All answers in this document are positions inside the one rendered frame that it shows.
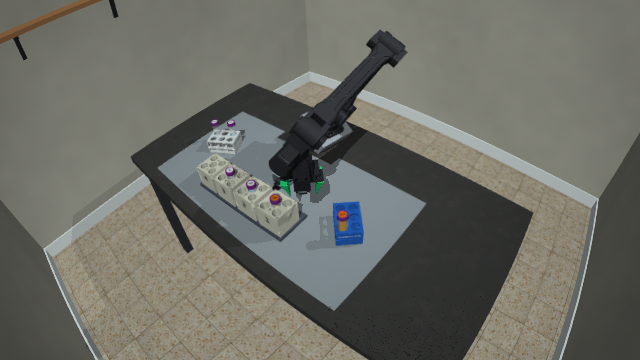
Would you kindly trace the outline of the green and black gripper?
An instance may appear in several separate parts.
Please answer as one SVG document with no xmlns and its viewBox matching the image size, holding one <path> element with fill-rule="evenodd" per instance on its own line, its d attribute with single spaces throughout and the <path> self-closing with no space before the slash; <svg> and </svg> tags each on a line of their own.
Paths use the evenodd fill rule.
<svg viewBox="0 0 640 360">
<path fill-rule="evenodd" d="M 299 160 L 298 162 L 302 162 L 307 160 L 310 157 L 310 154 L 308 155 L 308 157 Z M 319 188 L 322 186 L 322 184 L 324 183 L 324 176 L 323 176 L 323 170 L 322 167 L 318 165 L 318 160 L 312 160 L 313 161 L 313 175 L 310 177 L 310 183 L 315 182 L 315 189 L 316 189 L 316 194 L 318 193 Z M 290 191 L 290 185 L 289 185 L 289 173 L 284 176 L 284 177 L 280 177 L 280 186 L 282 189 L 284 189 L 289 196 L 291 197 L 291 191 Z M 285 182 L 284 182 L 285 181 Z"/>
</svg>

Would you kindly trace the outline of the white tube rack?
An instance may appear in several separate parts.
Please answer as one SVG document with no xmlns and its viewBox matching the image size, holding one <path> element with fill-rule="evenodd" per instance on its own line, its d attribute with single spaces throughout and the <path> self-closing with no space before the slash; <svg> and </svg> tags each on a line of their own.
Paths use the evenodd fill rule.
<svg viewBox="0 0 640 360">
<path fill-rule="evenodd" d="M 241 132 L 237 131 L 237 134 L 235 136 L 230 136 L 229 130 L 220 130 L 220 131 L 221 133 L 219 135 L 214 135 L 214 132 L 213 132 L 209 137 L 209 139 L 207 140 L 209 151 L 212 153 L 236 154 L 239 147 L 242 144 Z M 225 136 L 222 135 L 224 132 L 228 132 L 228 135 L 225 135 Z M 217 139 L 213 137 L 217 137 Z M 219 141 L 220 138 L 222 139 Z M 233 138 L 233 141 L 231 140 L 231 138 Z M 211 141 L 211 140 L 214 140 L 214 141 Z M 226 143 L 226 144 L 223 144 L 223 143 Z"/>
</svg>

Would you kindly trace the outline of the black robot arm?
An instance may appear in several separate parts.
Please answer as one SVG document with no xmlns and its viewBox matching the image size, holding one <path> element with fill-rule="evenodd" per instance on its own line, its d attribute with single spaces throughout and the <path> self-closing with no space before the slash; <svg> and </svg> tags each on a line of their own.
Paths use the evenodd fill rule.
<svg viewBox="0 0 640 360">
<path fill-rule="evenodd" d="M 299 195 L 311 190 L 310 177 L 314 175 L 312 154 L 309 151 L 318 150 L 327 139 L 343 132 L 342 125 L 357 109 L 353 102 L 358 94 L 385 64 L 389 63 L 394 68 L 407 54 L 404 50 L 406 46 L 388 31 L 383 33 L 379 30 L 366 45 L 372 49 L 370 54 L 327 98 L 297 120 L 289 131 L 289 140 L 269 160 L 269 167 L 276 175 L 284 177 L 289 173 L 289 178 L 293 178 L 294 192 Z M 329 136 L 330 134 L 332 135 Z M 307 160 L 298 162 L 309 154 Z"/>
</svg>

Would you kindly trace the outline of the white bucket adapter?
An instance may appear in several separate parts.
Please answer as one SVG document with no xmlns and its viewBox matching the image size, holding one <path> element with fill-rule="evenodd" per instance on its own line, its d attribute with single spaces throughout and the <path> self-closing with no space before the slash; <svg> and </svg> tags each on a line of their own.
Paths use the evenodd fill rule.
<svg viewBox="0 0 640 360">
<path fill-rule="evenodd" d="M 197 166 L 202 184 L 204 184 L 217 194 L 218 191 L 216 189 L 213 178 L 220 174 L 224 169 L 228 168 L 230 165 L 231 163 L 226 159 L 222 158 L 216 153 L 213 154 L 211 157 Z"/>
<path fill-rule="evenodd" d="M 269 198 L 272 194 L 280 195 L 281 205 L 278 208 L 272 207 L 270 203 Z M 258 203 L 255 208 L 259 224 L 280 238 L 300 220 L 298 202 L 276 189 Z"/>
<path fill-rule="evenodd" d="M 248 180 L 256 181 L 257 191 L 254 193 L 248 192 L 246 187 L 246 182 Z M 273 192 L 273 188 L 254 176 L 248 180 L 234 190 L 233 193 L 238 209 L 257 222 L 258 216 L 255 210 L 255 205 L 260 203 L 265 197 Z"/>
<path fill-rule="evenodd" d="M 236 200 L 233 194 L 233 191 L 236 190 L 240 185 L 242 185 L 245 181 L 247 181 L 250 177 L 250 174 L 235 166 L 234 164 L 229 167 L 234 167 L 235 178 L 228 179 L 225 170 L 222 171 L 219 175 L 217 175 L 214 179 L 218 194 L 220 197 L 225 199 L 227 202 L 232 204 L 234 207 L 237 206 Z"/>
</svg>

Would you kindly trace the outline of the blue sample rack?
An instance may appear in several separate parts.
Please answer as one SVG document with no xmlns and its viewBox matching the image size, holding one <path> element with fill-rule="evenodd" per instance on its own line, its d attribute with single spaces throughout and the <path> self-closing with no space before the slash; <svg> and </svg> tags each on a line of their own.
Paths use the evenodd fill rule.
<svg viewBox="0 0 640 360">
<path fill-rule="evenodd" d="M 349 216 L 352 214 L 348 219 L 348 227 L 346 231 L 338 230 L 337 212 L 340 210 L 346 210 L 349 213 Z M 359 202 L 333 203 L 333 220 L 336 246 L 363 244 L 364 231 Z"/>
</svg>

